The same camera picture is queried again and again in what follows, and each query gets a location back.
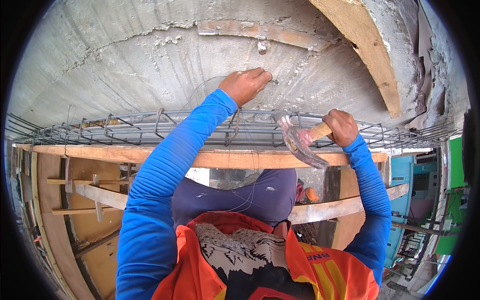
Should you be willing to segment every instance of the rebar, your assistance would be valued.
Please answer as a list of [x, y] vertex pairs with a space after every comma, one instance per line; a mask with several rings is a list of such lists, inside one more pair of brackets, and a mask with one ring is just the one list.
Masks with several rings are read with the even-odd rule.
[[[123, 115], [108, 114], [103, 118], [81, 119], [68, 124], [40, 128], [22, 118], [9, 114], [14, 121], [32, 127], [30, 133], [12, 128], [22, 137], [16, 143], [33, 145], [48, 144], [107, 144], [107, 145], [142, 145], [159, 144], [165, 137], [191, 113], [191, 110], [163, 110]], [[268, 115], [274, 111], [239, 109], [232, 117], [221, 123], [206, 140], [207, 145], [222, 147], [266, 146], [277, 148], [284, 146], [281, 128]], [[293, 124], [304, 129], [312, 128], [322, 122], [323, 115], [312, 113], [289, 112]], [[109, 125], [116, 120], [116, 125]], [[356, 121], [359, 133], [370, 148], [426, 148], [439, 147], [442, 139], [455, 132], [451, 123], [439, 124], [423, 130], [412, 131]], [[248, 138], [239, 138], [239, 133], [247, 133]], [[312, 149], [337, 147], [324, 137], [311, 144]]]

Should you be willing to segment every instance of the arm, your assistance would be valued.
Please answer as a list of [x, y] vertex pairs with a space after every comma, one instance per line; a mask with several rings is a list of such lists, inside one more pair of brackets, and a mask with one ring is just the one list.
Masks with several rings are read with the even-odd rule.
[[367, 143], [358, 133], [353, 117], [333, 109], [324, 117], [332, 129], [332, 139], [348, 154], [350, 165], [357, 174], [360, 197], [365, 209], [365, 223], [353, 241], [344, 249], [372, 269], [380, 286], [385, 261], [385, 249], [392, 225], [391, 206], [385, 185], [372, 160]]
[[177, 263], [177, 237], [170, 198], [207, 137], [271, 79], [270, 73], [259, 69], [228, 76], [219, 86], [222, 89], [214, 91], [195, 108], [142, 165], [122, 219], [117, 299], [150, 299], [158, 283], [172, 272]]
[[355, 141], [343, 148], [357, 174], [360, 197], [365, 209], [365, 223], [353, 241], [344, 249], [372, 269], [373, 276], [382, 284], [385, 249], [392, 225], [390, 199], [382, 177], [372, 160], [372, 154], [364, 139], [358, 135]]

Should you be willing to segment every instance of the concrete ceiling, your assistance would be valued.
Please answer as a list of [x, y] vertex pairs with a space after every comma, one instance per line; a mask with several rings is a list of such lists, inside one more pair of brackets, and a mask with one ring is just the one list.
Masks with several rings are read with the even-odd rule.
[[[34, 32], [14, 80], [9, 111], [40, 126], [159, 108], [193, 108], [222, 80], [261, 66], [280, 83], [246, 108], [287, 108], [403, 126], [416, 116], [418, 71], [396, 6], [379, 29], [390, 49], [403, 115], [390, 119], [351, 44], [307, 0], [57, 1]], [[242, 36], [201, 36], [196, 21], [238, 20], [305, 32], [332, 43], [321, 52]]]

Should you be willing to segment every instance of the hand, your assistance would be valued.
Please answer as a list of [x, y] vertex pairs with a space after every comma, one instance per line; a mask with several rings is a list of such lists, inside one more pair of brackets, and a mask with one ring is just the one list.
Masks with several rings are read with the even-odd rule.
[[347, 147], [359, 135], [357, 123], [347, 112], [332, 109], [328, 115], [324, 116], [324, 122], [332, 130], [327, 137], [340, 147]]
[[241, 107], [255, 98], [270, 80], [272, 80], [270, 72], [263, 68], [256, 68], [233, 72], [220, 83], [218, 88], [232, 97], [233, 101]]

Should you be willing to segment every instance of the window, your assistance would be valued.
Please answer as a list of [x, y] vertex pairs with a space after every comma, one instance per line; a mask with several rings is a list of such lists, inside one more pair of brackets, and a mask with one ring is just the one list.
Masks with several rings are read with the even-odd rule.
[[414, 191], [428, 190], [428, 173], [413, 174], [413, 190]]

